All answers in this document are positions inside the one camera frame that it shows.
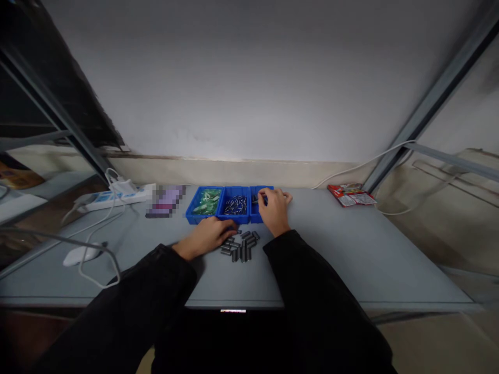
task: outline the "black sleeve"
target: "black sleeve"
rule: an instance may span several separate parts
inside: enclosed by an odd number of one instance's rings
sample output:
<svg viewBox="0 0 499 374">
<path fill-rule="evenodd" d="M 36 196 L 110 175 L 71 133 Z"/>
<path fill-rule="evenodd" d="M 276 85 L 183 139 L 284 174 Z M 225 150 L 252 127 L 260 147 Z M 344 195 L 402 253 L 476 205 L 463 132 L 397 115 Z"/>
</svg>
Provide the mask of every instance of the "black sleeve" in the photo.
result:
<svg viewBox="0 0 499 374">
<path fill-rule="evenodd" d="M 42 356 L 33 372 L 135 373 L 189 298 L 196 272 L 158 245 L 103 290 Z"/>
<path fill-rule="evenodd" d="M 394 372 L 383 335 L 331 265 L 295 230 L 272 240 L 264 251 L 284 300 L 303 372 Z"/>
</svg>

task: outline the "green component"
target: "green component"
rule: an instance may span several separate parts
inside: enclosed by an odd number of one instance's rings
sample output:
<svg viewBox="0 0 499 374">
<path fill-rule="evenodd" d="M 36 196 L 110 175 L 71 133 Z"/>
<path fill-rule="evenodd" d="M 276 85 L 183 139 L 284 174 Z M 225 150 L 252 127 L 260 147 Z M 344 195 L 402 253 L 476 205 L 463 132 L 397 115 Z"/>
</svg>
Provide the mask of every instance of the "green component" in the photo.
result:
<svg viewBox="0 0 499 374">
<path fill-rule="evenodd" d="M 221 193 L 222 190 L 204 190 L 198 206 L 192 212 L 198 216 L 213 216 L 217 211 Z"/>
</svg>

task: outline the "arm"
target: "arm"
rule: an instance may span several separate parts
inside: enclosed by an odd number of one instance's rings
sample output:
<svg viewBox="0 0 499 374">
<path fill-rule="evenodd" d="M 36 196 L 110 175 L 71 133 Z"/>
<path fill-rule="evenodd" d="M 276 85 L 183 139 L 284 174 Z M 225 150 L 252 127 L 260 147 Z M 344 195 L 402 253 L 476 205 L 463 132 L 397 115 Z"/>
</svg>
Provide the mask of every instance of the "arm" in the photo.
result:
<svg viewBox="0 0 499 374">
<path fill-rule="evenodd" d="M 275 236 L 264 247 L 307 372 L 356 372 L 391 366 L 391 349 L 339 275 L 287 223 L 292 199 L 280 190 L 262 192 L 260 214 Z"/>
<path fill-rule="evenodd" d="M 88 305 L 33 371 L 135 373 L 195 287 L 196 273 L 188 261 L 234 235 L 226 231 L 231 225 L 231 220 L 211 217 L 179 243 L 158 245 Z"/>
</svg>

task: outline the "left hand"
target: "left hand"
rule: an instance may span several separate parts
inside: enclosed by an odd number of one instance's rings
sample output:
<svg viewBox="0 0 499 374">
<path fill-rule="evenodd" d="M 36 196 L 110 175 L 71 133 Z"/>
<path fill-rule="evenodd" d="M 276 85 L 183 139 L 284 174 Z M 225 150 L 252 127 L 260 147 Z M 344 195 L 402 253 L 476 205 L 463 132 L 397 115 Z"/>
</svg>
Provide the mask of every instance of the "left hand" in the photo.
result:
<svg viewBox="0 0 499 374">
<path fill-rule="evenodd" d="M 225 240 L 237 234 L 237 225 L 233 220 L 220 221 L 216 217 L 202 220 L 191 234 L 172 246 L 186 261 L 211 252 L 222 245 Z"/>
</svg>

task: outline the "snack bag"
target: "snack bag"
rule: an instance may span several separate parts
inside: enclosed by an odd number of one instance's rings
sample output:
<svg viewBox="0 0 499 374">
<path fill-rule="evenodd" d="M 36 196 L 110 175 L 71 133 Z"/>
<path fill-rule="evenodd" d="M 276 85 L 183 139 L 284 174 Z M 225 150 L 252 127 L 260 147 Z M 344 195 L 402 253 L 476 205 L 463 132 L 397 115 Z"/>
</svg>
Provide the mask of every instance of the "snack bag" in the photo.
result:
<svg viewBox="0 0 499 374">
<path fill-rule="evenodd" d="M 361 183 L 350 183 L 341 185 L 328 185 L 327 189 L 338 199 L 343 207 L 356 204 L 371 205 L 377 204 L 377 201 L 366 191 L 361 190 Z"/>
</svg>

